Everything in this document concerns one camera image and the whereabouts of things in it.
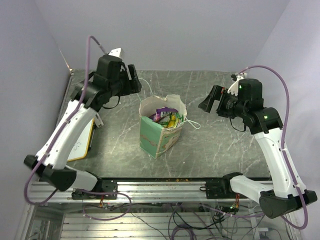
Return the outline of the purple candy packet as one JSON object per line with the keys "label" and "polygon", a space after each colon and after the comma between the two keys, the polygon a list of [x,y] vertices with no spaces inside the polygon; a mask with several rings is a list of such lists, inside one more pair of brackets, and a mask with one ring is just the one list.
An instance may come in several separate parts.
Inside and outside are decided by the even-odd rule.
{"label": "purple candy packet", "polygon": [[159,120],[161,120],[162,118],[172,114],[172,113],[177,113],[178,110],[175,108],[170,108],[170,107],[161,107],[161,108],[157,108],[155,111],[155,114],[153,114],[151,116],[151,119],[153,122],[158,122]]}

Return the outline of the green paper bag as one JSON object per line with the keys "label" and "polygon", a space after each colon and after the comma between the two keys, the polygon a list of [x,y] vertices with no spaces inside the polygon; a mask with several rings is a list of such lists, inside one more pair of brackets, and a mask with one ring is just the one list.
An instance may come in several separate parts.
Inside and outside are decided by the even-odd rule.
{"label": "green paper bag", "polygon": [[[176,128],[164,128],[151,119],[156,109],[168,107],[178,110],[184,121]],[[164,154],[179,139],[183,123],[186,121],[186,105],[177,94],[166,97],[152,95],[140,102],[139,107],[139,147],[154,159]]]}

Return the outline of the green snack packet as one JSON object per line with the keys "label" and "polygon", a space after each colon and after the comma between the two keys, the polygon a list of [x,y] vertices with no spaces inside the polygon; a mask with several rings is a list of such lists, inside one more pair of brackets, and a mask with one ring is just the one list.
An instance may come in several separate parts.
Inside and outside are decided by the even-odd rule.
{"label": "green snack packet", "polygon": [[178,127],[184,121],[184,116],[179,112],[173,112],[158,121],[165,129],[173,129]]}

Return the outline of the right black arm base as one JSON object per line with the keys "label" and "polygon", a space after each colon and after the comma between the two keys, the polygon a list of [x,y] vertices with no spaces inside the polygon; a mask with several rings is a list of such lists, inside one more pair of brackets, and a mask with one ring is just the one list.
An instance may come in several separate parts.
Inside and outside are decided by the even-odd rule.
{"label": "right black arm base", "polygon": [[230,181],[224,178],[212,178],[199,188],[205,192],[207,199],[235,199],[236,193],[232,191]]}

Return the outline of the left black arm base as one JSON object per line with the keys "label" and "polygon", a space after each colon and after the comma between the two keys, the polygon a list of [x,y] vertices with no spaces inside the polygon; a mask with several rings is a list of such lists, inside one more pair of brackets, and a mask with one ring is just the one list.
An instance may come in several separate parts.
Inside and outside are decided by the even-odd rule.
{"label": "left black arm base", "polygon": [[75,189],[71,198],[73,200],[115,200],[117,198],[118,184],[114,180],[100,179],[95,187],[90,190]]}

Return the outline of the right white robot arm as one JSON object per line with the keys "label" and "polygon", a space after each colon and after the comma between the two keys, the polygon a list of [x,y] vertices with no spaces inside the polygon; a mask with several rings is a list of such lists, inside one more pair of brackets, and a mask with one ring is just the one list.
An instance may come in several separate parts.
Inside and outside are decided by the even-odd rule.
{"label": "right white robot arm", "polygon": [[268,187],[240,172],[233,172],[222,177],[218,191],[226,198],[237,193],[255,201],[270,219],[299,210],[303,204],[316,202],[316,193],[308,190],[301,181],[285,149],[286,144],[282,142],[285,127],[278,111],[264,106],[262,83],[245,78],[234,85],[238,87],[237,92],[214,85],[198,108],[209,113],[214,101],[218,101],[218,116],[229,120],[242,119],[244,129],[250,130],[263,152],[273,186]]}

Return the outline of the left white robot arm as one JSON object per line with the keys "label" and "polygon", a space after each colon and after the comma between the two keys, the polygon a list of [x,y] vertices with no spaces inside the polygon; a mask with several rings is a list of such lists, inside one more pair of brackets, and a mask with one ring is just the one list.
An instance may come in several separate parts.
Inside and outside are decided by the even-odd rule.
{"label": "left white robot arm", "polygon": [[27,155],[24,164],[61,192],[84,189],[89,198],[98,198],[102,193],[100,178],[68,167],[68,157],[85,127],[112,97],[137,94],[141,88],[133,64],[125,65],[112,55],[100,57],[96,70],[75,86],[65,114],[47,143],[36,155]]}

